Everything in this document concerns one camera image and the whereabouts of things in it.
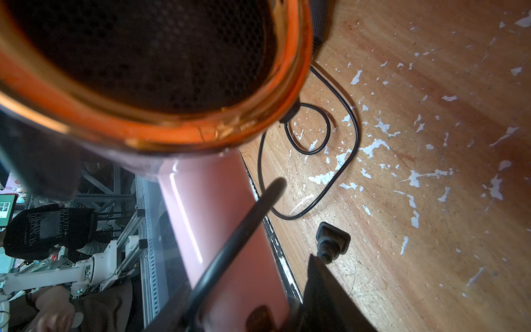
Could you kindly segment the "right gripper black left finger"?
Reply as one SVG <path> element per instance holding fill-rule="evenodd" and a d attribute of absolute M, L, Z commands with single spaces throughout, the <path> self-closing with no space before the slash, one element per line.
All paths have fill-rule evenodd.
<path fill-rule="evenodd" d="M 184 318 L 191 292 L 190 286 L 181 286 L 144 331 L 195 331 L 195 326 L 189 325 Z"/>

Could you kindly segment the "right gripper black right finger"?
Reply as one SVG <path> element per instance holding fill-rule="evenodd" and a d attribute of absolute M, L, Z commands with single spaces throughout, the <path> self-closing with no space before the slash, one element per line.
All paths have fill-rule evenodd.
<path fill-rule="evenodd" d="M 308 260 L 300 331 L 375 331 L 319 257 Z"/>

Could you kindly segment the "pink hair dryer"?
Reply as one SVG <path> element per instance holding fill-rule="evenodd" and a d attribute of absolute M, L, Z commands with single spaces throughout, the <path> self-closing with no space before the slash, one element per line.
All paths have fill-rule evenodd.
<path fill-rule="evenodd" d="M 3 1 L 1 162 L 30 193 L 74 197 L 95 154 L 155 180 L 205 331 L 288 331 L 239 146 L 297 104 L 313 51 L 308 1 Z"/>

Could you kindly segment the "black hair dryer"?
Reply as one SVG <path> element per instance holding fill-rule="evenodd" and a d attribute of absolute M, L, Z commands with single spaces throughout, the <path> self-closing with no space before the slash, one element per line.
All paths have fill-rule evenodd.
<path fill-rule="evenodd" d="M 329 13 L 329 0 L 309 0 L 313 27 L 313 55 L 316 55 L 326 41 L 326 29 Z"/>

